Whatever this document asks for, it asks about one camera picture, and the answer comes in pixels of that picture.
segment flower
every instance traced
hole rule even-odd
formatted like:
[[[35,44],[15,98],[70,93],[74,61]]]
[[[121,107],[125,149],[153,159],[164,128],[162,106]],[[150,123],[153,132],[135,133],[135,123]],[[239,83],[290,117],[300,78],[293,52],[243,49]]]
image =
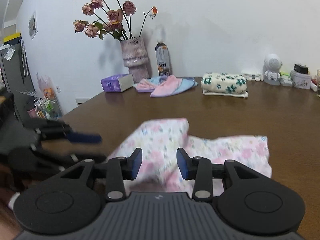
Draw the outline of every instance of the flower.
[[[76,20],[75,22],[73,22],[73,25],[75,26],[75,31],[76,33],[80,33],[84,30],[84,28],[86,27],[86,24],[82,21]]]
[[[123,4],[123,11],[125,12],[125,15],[129,16],[129,15],[134,15],[134,13],[136,12],[136,7],[134,6],[133,2],[130,1],[126,1]]]
[[[107,32],[112,32],[112,24],[111,23],[107,23],[107,24],[103,24],[103,28],[107,31]]]
[[[115,22],[111,25],[112,30],[122,30],[123,25],[120,22]]]
[[[153,6],[153,7],[152,7],[152,14],[150,14],[150,17],[151,17],[151,18],[156,17],[157,13],[158,13],[157,8],[156,8],[155,6]]]
[[[82,11],[85,15],[93,15],[94,9],[92,9],[87,3],[82,7]]]
[[[91,0],[91,3],[89,4],[90,8],[92,9],[99,9],[103,7],[102,0]]]
[[[98,35],[99,27],[89,24],[84,34],[88,37],[95,38]]]
[[[107,12],[109,22],[114,24],[115,22],[122,22],[123,20],[123,13],[121,9],[118,9],[116,11],[110,10]]]

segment small box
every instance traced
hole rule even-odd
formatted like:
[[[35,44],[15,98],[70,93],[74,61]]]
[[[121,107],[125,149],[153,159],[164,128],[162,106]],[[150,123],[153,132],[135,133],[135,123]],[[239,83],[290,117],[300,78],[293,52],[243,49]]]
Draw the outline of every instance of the small box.
[[[132,74],[114,75],[101,80],[105,92],[123,92],[131,88],[133,84]]]
[[[312,77],[307,74],[301,74],[294,70],[290,72],[290,76],[293,81],[293,86],[296,88],[309,89],[311,87],[311,79]]]
[[[307,66],[301,64],[294,64],[294,70],[301,74],[308,74],[309,72]]]

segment circular mount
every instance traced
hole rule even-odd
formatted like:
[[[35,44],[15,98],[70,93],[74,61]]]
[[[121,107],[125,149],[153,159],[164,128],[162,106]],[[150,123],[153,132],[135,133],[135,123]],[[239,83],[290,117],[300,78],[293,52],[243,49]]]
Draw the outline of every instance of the circular mount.
[[[209,191],[206,191],[206,190],[198,190],[196,193],[195,193],[195,196],[197,198],[209,198],[211,196],[210,192]]]
[[[42,182],[21,194],[14,214],[23,228],[37,234],[62,235],[90,224],[98,215],[101,199],[75,179]]]
[[[271,179],[243,179],[218,198],[218,211],[233,228],[258,236],[296,231],[305,205],[293,190]]]

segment wooden table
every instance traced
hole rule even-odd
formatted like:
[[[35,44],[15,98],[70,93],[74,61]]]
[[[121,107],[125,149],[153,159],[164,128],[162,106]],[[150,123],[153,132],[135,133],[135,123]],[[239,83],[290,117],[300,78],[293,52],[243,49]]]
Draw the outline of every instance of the wooden table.
[[[133,88],[101,93],[64,117],[75,130],[99,133],[101,145],[50,142],[44,146],[108,155],[142,122],[180,117],[188,119],[189,134],[201,138],[266,135],[272,178],[298,192],[306,203],[299,233],[307,240],[319,240],[320,98],[311,90],[263,82],[249,82],[248,92],[248,99],[204,96],[200,86],[166,98],[150,98]]]

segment pink vase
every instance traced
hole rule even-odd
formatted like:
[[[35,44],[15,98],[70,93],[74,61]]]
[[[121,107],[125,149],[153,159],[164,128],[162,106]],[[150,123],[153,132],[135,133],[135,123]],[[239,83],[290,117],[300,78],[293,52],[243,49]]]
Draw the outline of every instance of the pink vase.
[[[129,68],[129,73],[133,76],[133,81],[139,83],[143,78],[149,78],[146,67],[148,54],[144,47],[142,38],[133,38],[120,42],[124,66]]]

